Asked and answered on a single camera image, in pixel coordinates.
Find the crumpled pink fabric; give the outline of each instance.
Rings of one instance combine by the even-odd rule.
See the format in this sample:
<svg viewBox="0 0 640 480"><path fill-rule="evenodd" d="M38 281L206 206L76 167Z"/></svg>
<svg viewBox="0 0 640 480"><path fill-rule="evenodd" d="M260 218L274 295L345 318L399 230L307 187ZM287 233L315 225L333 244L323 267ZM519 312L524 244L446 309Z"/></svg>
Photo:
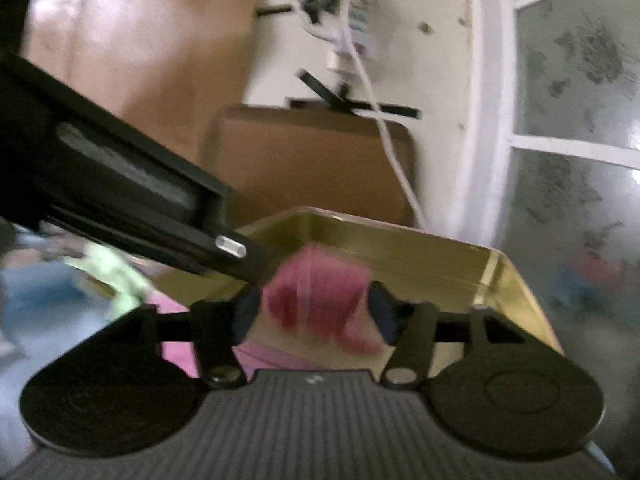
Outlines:
<svg viewBox="0 0 640 480"><path fill-rule="evenodd" d="M370 281L366 267L320 246L307 246L284 262L263 288L262 309L282 330L377 354L384 347L367 307Z"/></svg>

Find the ribbed gray surface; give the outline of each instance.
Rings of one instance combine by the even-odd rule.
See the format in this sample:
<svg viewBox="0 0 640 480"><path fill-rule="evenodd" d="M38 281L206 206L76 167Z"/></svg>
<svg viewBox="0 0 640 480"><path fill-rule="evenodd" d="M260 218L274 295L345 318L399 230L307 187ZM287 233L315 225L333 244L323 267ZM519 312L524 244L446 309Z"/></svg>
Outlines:
<svg viewBox="0 0 640 480"><path fill-rule="evenodd" d="M110 460L41 450L8 480L586 480L612 476L584 452L545 463L484 456L444 433L417 395L368 372L270 372L209 394L159 446Z"/></svg>

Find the white window frame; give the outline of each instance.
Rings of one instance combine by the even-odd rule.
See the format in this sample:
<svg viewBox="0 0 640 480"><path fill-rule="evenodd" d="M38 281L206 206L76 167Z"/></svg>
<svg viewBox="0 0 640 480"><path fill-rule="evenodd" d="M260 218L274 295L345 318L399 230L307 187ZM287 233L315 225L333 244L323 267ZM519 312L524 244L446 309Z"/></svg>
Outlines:
<svg viewBox="0 0 640 480"><path fill-rule="evenodd" d="M492 246L506 198L511 150L559 153L640 170L640 151L514 133L520 10L544 0L472 0L473 47L465 145L448 233Z"/></svg>

